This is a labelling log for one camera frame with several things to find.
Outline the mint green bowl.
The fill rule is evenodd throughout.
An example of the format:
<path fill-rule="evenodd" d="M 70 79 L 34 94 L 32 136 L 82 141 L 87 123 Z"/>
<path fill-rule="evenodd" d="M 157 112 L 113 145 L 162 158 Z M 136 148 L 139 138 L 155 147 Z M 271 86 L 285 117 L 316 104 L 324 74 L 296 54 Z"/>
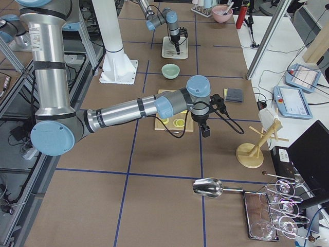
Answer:
<path fill-rule="evenodd" d="M 175 79 L 180 73 L 180 68 L 176 64 L 165 64 L 161 68 L 162 75 L 167 79 Z"/>

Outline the pink mixing bowl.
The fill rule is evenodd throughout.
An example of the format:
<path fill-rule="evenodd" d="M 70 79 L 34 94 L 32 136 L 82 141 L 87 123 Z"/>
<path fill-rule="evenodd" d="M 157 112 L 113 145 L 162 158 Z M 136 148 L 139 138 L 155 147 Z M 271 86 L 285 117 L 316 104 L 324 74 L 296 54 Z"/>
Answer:
<path fill-rule="evenodd" d="M 212 16 L 218 23 L 224 23 L 228 21 L 233 15 L 233 10 L 227 11 L 226 6 L 215 6 L 212 8 Z"/>

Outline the white bear print tray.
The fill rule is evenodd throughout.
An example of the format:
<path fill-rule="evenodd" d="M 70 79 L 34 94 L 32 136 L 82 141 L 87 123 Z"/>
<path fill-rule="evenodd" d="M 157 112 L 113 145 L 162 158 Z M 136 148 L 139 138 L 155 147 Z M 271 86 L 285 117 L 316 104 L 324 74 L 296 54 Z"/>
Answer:
<path fill-rule="evenodd" d="M 188 38 L 183 38 L 179 44 L 179 54 L 169 37 L 164 37 L 162 41 L 161 56 L 165 59 L 187 59 L 188 58 Z"/>

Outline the bamboo cutting board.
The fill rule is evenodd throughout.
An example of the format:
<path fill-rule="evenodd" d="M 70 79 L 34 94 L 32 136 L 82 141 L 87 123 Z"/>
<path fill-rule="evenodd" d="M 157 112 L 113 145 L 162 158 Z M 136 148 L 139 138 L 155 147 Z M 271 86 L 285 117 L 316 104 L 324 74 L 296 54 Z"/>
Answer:
<path fill-rule="evenodd" d="M 173 132 L 174 134 L 178 134 L 184 130 L 184 127 L 186 127 L 186 132 L 193 132 L 194 131 L 194 121 L 192 120 L 192 117 L 190 115 L 190 112 L 187 116 L 187 119 L 185 119 L 186 114 L 176 114 L 173 117 L 168 118 L 170 121 L 168 124 L 162 124 L 160 120 L 155 120 L 154 124 L 154 130 L 156 131 L 166 131 L 166 127 Z M 177 128 L 173 125 L 173 120 L 175 119 L 184 119 L 185 120 L 185 125 L 182 128 Z"/>

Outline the lemon slice lower front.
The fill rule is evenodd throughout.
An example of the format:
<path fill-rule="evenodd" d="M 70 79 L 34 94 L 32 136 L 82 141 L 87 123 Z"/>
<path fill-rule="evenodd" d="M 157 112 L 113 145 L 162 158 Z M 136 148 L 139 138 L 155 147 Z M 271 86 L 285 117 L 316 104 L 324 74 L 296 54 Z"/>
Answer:
<path fill-rule="evenodd" d="M 175 120 L 173 120 L 173 125 L 177 128 L 182 128 L 185 125 L 185 120 L 184 119 L 175 119 Z"/>

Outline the lemon slice lower back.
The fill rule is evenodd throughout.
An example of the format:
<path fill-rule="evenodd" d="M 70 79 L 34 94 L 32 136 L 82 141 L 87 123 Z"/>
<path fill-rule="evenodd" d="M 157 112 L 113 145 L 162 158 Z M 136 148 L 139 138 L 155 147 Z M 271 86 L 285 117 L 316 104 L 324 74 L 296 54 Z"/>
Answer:
<path fill-rule="evenodd" d="M 169 123 L 170 120 L 168 118 L 166 118 L 166 119 L 161 119 L 161 121 L 166 125 Z"/>

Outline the white dish rack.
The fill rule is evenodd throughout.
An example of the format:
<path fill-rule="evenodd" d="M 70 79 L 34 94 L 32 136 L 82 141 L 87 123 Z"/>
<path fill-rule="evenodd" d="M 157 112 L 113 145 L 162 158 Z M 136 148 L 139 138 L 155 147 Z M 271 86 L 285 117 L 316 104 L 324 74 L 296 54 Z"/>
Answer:
<path fill-rule="evenodd" d="M 192 4 L 194 6 L 191 8 L 191 11 L 194 13 L 200 14 L 204 17 L 210 17 L 212 15 L 212 0 L 193 0 Z"/>

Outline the grey yellow sponge cloth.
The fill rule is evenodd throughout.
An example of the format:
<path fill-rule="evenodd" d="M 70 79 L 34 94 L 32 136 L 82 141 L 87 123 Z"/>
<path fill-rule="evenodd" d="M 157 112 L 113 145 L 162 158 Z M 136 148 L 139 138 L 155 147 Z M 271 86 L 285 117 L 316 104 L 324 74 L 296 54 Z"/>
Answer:
<path fill-rule="evenodd" d="M 224 100 L 228 102 L 243 102 L 243 90 L 242 89 L 233 89 L 233 88 L 224 88 Z"/>

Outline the wooden mug tree stand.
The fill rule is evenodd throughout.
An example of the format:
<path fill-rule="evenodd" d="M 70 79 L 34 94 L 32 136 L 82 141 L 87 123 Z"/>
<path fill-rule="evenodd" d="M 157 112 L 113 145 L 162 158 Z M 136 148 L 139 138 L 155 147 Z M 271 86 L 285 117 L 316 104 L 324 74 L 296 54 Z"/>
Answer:
<path fill-rule="evenodd" d="M 236 149 L 235 155 L 237 160 L 243 166 L 251 169 L 259 168 L 264 161 L 264 155 L 261 151 L 261 147 L 267 142 L 268 139 L 274 139 L 276 141 L 281 140 L 288 142 L 289 139 L 278 137 L 278 131 L 282 128 L 281 121 L 278 118 L 273 120 L 272 125 L 264 130 L 262 127 L 261 131 L 258 131 L 252 126 L 249 128 L 260 136 L 260 139 L 256 144 L 243 143 Z"/>

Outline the metal scoop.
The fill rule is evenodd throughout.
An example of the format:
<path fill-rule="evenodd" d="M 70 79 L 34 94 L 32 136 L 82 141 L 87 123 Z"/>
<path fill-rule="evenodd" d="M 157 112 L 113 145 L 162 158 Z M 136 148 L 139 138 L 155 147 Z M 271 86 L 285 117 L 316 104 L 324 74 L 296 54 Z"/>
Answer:
<path fill-rule="evenodd" d="M 242 193 L 244 190 L 239 187 L 224 186 L 221 180 L 217 178 L 204 178 L 194 181 L 193 191 L 201 196 L 217 198 L 224 192 Z"/>

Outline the red bottle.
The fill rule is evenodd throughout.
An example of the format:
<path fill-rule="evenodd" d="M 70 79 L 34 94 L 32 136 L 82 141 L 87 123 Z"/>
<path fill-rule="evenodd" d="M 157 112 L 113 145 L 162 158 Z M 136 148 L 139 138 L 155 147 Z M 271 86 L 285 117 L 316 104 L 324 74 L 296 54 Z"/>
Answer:
<path fill-rule="evenodd" d="M 242 5 L 241 6 L 240 11 L 239 11 L 239 15 L 238 15 L 238 18 L 237 18 L 237 21 L 236 21 L 236 28 L 237 29 L 240 29 L 241 28 L 241 26 L 242 26 L 242 24 L 244 22 L 244 19 L 245 19 L 247 10 L 248 10 L 248 6 L 247 5 Z"/>

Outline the near blue teach pendant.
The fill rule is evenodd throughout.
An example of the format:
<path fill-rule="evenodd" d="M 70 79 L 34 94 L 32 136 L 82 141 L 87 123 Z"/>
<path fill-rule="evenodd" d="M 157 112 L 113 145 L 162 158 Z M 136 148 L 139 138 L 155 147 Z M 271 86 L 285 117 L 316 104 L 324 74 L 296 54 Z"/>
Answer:
<path fill-rule="evenodd" d="M 282 116 L 295 119 L 312 119 L 303 91 L 300 88 L 275 86 L 273 98 Z"/>

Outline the blue teach pendant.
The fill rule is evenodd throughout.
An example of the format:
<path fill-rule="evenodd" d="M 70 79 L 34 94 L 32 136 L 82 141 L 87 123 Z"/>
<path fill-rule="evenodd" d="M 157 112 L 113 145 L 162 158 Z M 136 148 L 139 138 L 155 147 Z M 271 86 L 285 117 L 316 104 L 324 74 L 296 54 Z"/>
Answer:
<path fill-rule="evenodd" d="M 300 88 L 275 86 L 273 98 L 282 116 L 295 119 L 312 119 L 303 91 Z"/>
<path fill-rule="evenodd" d="M 320 75 L 321 72 L 319 70 L 296 63 L 288 68 L 285 75 L 285 83 L 298 87 L 306 93 L 313 93 Z"/>

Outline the clear wine glass back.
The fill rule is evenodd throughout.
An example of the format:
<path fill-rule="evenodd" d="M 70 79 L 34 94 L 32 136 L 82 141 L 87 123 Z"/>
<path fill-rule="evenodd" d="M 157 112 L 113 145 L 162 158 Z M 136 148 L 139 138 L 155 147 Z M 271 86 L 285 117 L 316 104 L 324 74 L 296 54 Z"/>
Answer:
<path fill-rule="evenodd" d="M 282 196 L 292 197 L 295 195 L 294 184 L 284 179 L 280 179 L 276 181 L 274 184 L 267 184 L 265 188 L 270 193 L 275 193 Z"/>

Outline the clear wine glass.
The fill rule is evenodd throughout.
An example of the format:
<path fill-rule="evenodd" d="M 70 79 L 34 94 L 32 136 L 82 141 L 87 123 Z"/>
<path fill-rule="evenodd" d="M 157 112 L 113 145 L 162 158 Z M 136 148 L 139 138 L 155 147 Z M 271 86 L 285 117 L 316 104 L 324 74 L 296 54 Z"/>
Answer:
<path fill-rule="evenodd" d="M 274 184 L 267 184 L 265 188 L 270 193 L 275 193 L 282 196 L 292 197 L 295 195 L 294 184 L 284 179 L 280 179 L 276 181 Z"/>
<path fill-rule="evenodd" d="M 295 239 L 298 234 L 296 222 L 287 216 L 282 216 L 277 222 L 261 220 L 253 223 L 250 228 L 251 237 L 261 241 L 274 241 L 278 237 Z"/>
<path fill-rule="evenodd" d="M 290 198 L 281 198 L 277 202 L 270 202 L 268 209 L 273 219 L 278 219 L 280 216 L 296 218 L 300 213 L 297 203 Z"/>

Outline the black monitor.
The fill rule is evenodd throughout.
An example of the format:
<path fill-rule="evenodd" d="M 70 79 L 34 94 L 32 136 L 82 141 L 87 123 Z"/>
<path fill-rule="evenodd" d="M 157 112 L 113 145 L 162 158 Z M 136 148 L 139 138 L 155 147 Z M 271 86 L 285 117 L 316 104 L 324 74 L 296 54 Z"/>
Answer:
<path fill-rule="evenodd" d="M 328 129 L 320 120 L 290 145 L 288 156 L 316 195 L 328 192 Z"/>

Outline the dark wooden glass tray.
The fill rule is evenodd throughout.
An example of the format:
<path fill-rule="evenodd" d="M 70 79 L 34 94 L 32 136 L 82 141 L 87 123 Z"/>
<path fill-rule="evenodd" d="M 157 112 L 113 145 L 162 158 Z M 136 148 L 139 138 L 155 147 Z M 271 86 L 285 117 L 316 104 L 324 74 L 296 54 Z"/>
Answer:
<path fill-rule="evenodd" d="M 268 207 L 268 195 L 265 192 L 245 191 L 243 192 L 243 201 L 248 237 L 249 239 L 261 241 L 252 235 L 251 225 L 260 222 L 261 220 L 272 221 Z"/>

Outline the far blue teach pendant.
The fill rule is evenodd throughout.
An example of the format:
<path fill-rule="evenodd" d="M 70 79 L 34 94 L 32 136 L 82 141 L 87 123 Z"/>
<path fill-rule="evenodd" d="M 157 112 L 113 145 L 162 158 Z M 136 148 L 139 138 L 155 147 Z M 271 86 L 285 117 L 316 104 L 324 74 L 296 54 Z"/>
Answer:
<path fill-rule="evenodd" d="M 296 63 L 288 68 L 285 75 L 285 83 L 298 87 L 306 93 L 313 93 L 320 75 L 321 72 L 319 70 Z"/>

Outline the clear wine glass middle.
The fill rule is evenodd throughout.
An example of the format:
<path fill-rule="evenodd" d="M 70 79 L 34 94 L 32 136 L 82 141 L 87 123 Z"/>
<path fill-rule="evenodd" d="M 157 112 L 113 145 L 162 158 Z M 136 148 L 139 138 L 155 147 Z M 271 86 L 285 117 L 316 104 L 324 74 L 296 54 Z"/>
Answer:
<path fill-rule="evenodd" d="M 270 202 L 268 209 L 273 219 L 278 219 L 280 216 L 296 218 L 300 213 L 297 203 L 290 198 L 281 198 L 277 202 Z"/>

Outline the clear wine glass front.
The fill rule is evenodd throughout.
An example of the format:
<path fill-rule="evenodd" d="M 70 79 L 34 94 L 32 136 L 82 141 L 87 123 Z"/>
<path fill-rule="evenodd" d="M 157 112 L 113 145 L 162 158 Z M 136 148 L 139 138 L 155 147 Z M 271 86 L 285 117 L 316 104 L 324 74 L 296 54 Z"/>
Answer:
<path fill-rule="evenodd" d="M 274 241 L 278 237 L 295 239 L 298 234 L 296 222 L 287 216 L 282 216 L 277 222 L 261 220 L 253 223 L 250 228 L 251 237 L 261 241 Z"/>

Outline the wooden block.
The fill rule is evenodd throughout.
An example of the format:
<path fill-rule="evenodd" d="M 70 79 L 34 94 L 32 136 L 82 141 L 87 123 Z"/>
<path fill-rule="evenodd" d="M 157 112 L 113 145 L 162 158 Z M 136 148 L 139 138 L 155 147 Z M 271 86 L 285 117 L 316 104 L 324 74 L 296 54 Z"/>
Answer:
<path fill-rule="evenodd" d="M 328 50 L 328 25 L 323 27 L 309 46 L 303 60 L 306 63 L 317 63 Z"/>

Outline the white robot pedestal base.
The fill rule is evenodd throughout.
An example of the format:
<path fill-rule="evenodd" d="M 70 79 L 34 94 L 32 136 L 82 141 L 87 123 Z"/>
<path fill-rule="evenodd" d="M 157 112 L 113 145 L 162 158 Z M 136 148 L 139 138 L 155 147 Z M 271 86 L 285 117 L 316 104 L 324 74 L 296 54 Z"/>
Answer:
<path fill-rule="evenodd" d="M 94 0 L 92 3 L 105 48 L 100 82 L 134 84 L 138 61 L 129 59 L 124 51 L 115 2 Z"/>

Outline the aluminium frame post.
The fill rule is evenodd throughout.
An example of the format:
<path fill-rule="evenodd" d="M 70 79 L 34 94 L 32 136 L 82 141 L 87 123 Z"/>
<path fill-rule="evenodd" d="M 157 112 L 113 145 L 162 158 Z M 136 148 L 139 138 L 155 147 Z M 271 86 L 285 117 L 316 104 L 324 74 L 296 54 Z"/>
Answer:
<path fill-rule="evenodd" d="M 258 47 L 258 50 L 252 60 L 252 63 L 248 69 L 246 79 L 251 80 L 253 75 L 255 74 L 257 68 L 259 67 L 266 51 L 268 48 L 268 45 L 272 39 L 272 36 L 274 35 L 281 19 L 284 17 L 289 5 L 291 4 L 292 0 L 286 0 L 286 1 L 280 1 L 277 9 L 271 18 L 271 21 L 265 31 L 265 34 L 261 40 L 260 46 Z"/>

